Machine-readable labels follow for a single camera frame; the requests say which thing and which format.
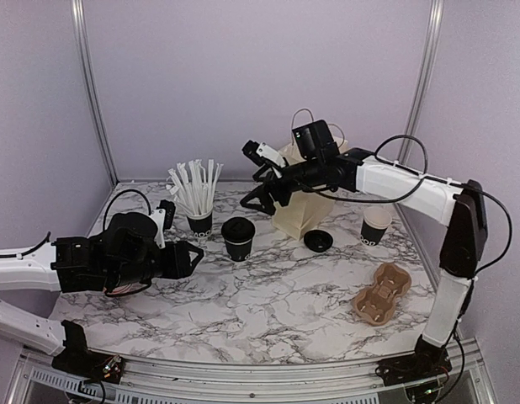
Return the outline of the black paper coffee cup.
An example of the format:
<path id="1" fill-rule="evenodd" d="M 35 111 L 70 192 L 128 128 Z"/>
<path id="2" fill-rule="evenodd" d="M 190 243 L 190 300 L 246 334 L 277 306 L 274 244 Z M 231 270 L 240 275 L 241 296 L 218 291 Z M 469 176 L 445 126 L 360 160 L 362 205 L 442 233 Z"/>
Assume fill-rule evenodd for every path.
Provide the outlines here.
<path id="1" fill-rule="evenodd" d="M 232 242 L 225 240 L 226 251 L 234 262 L 243 262 L 248 259 L 252 251 L 252 239 L 244 242 Z"/>

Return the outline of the cream paper bag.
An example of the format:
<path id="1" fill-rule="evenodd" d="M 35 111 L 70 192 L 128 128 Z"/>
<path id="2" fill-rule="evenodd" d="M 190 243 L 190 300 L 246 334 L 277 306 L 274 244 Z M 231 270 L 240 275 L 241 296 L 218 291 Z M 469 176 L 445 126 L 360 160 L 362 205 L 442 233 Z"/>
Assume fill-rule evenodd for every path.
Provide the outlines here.
<path id="1" fill-rule="evenodd" d="M 294 127 L 295 118 L 300 112 L 307 112 L 310 119 L 314 120 L 309 109 L 298 109 L 292 117 L 291 128 Z M 334 126 L 339 130 L 342 137 L 335 136 L 334 140 L 340 152 L 347 152 L 349 150 L 348 141 L 342 128 L 337 124 L 328 124 L 328 126 Z M 290 165 L 304 161 L 294 140 L 279 149 L 279 153 L 286 158 Z M 306 232 L 315 229 L 332 212 L 334 204 L 334 200 L 298 191 L 292 194 L 288 206 L 283 207 L 279 203 L 275 203 L 276 212 L 272 217 L 272 224 L 276 229 L 299 241 Z"/>

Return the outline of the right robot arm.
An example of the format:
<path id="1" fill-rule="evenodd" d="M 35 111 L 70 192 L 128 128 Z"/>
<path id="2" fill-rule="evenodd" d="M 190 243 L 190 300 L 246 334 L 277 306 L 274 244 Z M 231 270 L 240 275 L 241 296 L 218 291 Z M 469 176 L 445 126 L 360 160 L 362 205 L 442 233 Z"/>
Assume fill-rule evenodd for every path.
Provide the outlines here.
<path id="1" fill-rule="evenodd" d="M 426 326 L 414 349 L 379 361 L 377 375 L 395 379 L 422 378 L 441 369 L 447 346 L 470 305 L 478 275 L 498 263 L 481 259 L 488 239 L 486 202 L 506 214 L 507 207 L 475 180 L 460 182 L 410 168 L 359 147 L 342 151 L 324 120 L 292 131 L 302 162 L 291 164 L 264 142 L 250 140 L 242 148 L 258 166 L 258 186 L 241 200 L 251 210 L 273 215 L 293 193 L 305 191 L 326 199 L 343 189 L 367 195 L 370 205 L 399 205 L 435 221 L 444 229 L 438 253 L 438 285 Z"/>

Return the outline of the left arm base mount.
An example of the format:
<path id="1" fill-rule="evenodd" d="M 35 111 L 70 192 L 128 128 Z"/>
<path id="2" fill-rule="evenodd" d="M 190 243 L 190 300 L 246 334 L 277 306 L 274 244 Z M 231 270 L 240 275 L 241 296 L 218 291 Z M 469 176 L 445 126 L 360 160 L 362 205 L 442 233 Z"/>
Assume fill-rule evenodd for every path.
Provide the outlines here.
<path id="1" fill-rule="evenodd" d="M 52 368 L 82 376 L 89 382 L 106 381 L 118 385 L 125 360 L 118 354 L 90 350 L 82 326 L 68 320 L 62 321 L 61 325 L 65 329 L 64 349 L 52 359 Z"/>

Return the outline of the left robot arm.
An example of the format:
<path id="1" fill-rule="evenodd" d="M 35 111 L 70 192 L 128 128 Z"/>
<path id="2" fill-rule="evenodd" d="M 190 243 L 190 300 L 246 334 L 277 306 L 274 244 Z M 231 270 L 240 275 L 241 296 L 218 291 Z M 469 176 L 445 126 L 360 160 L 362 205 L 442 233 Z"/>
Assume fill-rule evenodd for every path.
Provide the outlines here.
<path id="1" fill-rule="evenodd" d="M 204 256 L 187 241 L 165 242 L 175 214 L 163 200 L 147 213 L 118 213 L 103 218 L 92 237 L 46 237 L 20 252 L 0 251 L 0 291 L 49 290 L 63 294 L 97 291 L 127 297 L 128 289 L 151 287 L 154 279 L 190 276 Z M 52 321 L 0 301 L 0 333 L 52 356 L 54 368 L 89 379 L 116 381 L 124 360 L 118 354 L 89 349 L 82 326 Z"/>

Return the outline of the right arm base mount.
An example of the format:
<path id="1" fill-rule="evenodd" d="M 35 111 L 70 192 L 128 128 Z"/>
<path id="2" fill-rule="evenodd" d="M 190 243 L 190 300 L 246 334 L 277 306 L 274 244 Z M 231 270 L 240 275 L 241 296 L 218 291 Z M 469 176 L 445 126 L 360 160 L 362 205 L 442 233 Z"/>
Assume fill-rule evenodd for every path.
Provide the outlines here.
<path id="1" fill-rule="evenodd" d="M 375 374 L 382 379 L 384 386 L 391 386 L 448 373 L 453 367 L 446 347 L 447 344 L 433 345 L 420 336 L 411 353 L 381 359 Z"/>

